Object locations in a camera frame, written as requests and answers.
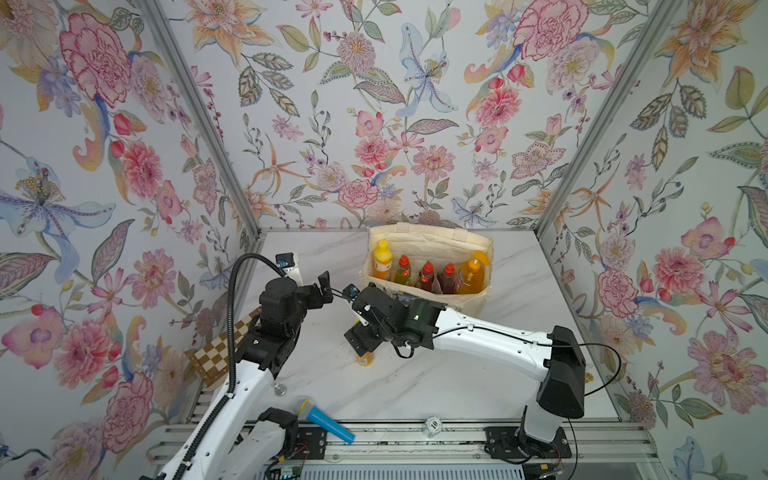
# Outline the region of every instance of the white marble surface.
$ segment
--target white marble surface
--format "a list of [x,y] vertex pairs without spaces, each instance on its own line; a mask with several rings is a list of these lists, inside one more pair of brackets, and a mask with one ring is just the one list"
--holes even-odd
[[[494,241],[493,291],[480,317],[489,322],[519,329],[551,332],[554,325],[574,331],[576,325],[532,232],[479,232]],[[262,254],[274,259],[278,253],[300,255],[306,283],[330,272],[331,285],[342,290],[350,283],[362,286],[359,271],[366,258],[367,232],[280,232],[268,233]],[[254,271],[243,313],[259,305],[259,295],[274,272],[263,264]],[[398,358],[383,343],[371,366],[361,366],[344,332],[354,322],[349,305],[341,299],[320,310],[310,310],[302,326],[299,344],[278,380],[288,392],[277,397],[272,390],[258,405],[261,412],[274,406],[292,409],[300,396],[311,396],[316,404],[337,420],[519,418],[537,383],[500,364],[457,352],[417,349],[411,359]],[[595,381],[599,377],[588,360]],[[616,419],[605,392],[585,399],[585,417]]]

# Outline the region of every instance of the blue flower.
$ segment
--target blue flower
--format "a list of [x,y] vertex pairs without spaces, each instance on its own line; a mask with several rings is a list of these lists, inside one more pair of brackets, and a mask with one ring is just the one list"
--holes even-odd
[[381,198],[392,198],[395,195],[397,195],[397,188],[392,184],[387,184],[379,188],[379,196]]
[[467,200],[463,198],[453,197],[451,202],[453,203],[453,213],[459,215],[459,219],[470,227],[473,227],[475,223],[479,223],[483,227],[490,227],[498,222],[498,220],[481,215],[482,202],[478,202],[470,207],[467,207]]
[[400,48],[400,62],[406,68],[405,82],[413,87],[413,98],[405,108],[400,108],[395,115],[398,117],[411,117],[416,113],[419,102],[429,97],[429,103],[435,110],[443,113],[458,110],[451,103],[451,98],[438,91],[435,84],[448,70],[448,54],[441,53],[439,57],[430,58],[422,67],[419,56],[422,54],[424,42],[422,34],[413,25],[406,23],[402,26],[402,48]]
[[227,286],[230,281],[230,274],[232,273],[232,265],[224,268],[224,262],[221,261],[221,257],[216,257],[214,272],[216,272],[216,274],[211,272],[203,273],[203,275],[200,276],[200,285],[206,287],[208,290],[215,290],[222,286]]
[[646,340],[648,334],[654,329],[654,326],[650,324],[650,319],[642,315],[634,315],[624,319],[624,321],[632,329],[634,335],[641,340]]
[[144,360],[141,365],[144,367],[144,372],[149,376],[154,376],[157,371],[157,365],[160,363],[163,356],[163,350],[157,345],[147,345],[147,351],[142,352],[141,358]]
[[31,232],[42,232],[56,240],[61,251],[61,261],[54,274],[56,283],[64,283],[80,264],[80,256],[70,243],[68,235],[75,226],[96,228],[107,223],[112,217],[114,204],[101,205],[85,202],[76,207],[65,207],[54,202],[65,199],[59,190],[59,180],[53,169],[27,157],[29,170],[19,169],[16,177],[20,180],[16,189],[23,192],[23,198],[14,197],[0,190],[0,218],[4,218],[17,237],[26,237]]

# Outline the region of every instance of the floral wallpaper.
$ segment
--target floral wallpaper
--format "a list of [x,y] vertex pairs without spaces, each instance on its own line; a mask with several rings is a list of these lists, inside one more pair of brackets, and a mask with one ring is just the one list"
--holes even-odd
[[187,109],[132,0],[0,0],[0,477],[149,475],[194,400],[250,240]]
[[685,3],[543,238],[679,480],[768,475],[764,4]]
[[653,6],[163,5],[270,228],[532,227]]

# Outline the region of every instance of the bottle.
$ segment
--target bottle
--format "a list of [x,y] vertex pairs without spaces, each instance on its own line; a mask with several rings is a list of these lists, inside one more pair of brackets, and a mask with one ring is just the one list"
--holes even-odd
[[485,265],[491,262],[485,253],[476,250],[472,260],[462,263],[462,268],[458,272],[458,294],[468,295],[480,293],[485,288]]
[[379,280],[389,280],[389,272],[392,270],[392,252],[389,251],[389,242],[379,240],[379,246],[373,251],[373,277]]
[[400,257],[399,267],[395,271],[395,278],[393,278],[392,281],[399,283],[400,285],[408,285],[411,283],[411,262],[405,255]]
[[440,284],[440,290],[443,295],[453,295],[456,293],[456,277],[453,263],[445,266],[442,272],[437,276],[437,282]]
[[435,267],[432,262],[427,262],[419,272],[419,278],[416,279],[416,288],[432,292],[432,284],[435,282]]

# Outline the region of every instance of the yellow bottle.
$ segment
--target yellow bottle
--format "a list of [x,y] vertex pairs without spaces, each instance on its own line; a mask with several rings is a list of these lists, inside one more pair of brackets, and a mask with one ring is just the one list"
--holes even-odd
[[373,251],[373,277],[380,280],[389,280],[389,272],[392,270],[392,252],[389,251],[389,242],[380,240],[379,246]]
[[462,263],[458,271],[458,294],[469,295],[480,293],[485,288],[485,265],[490,265],[488,256],[480,250],[476,250],[472,260]]

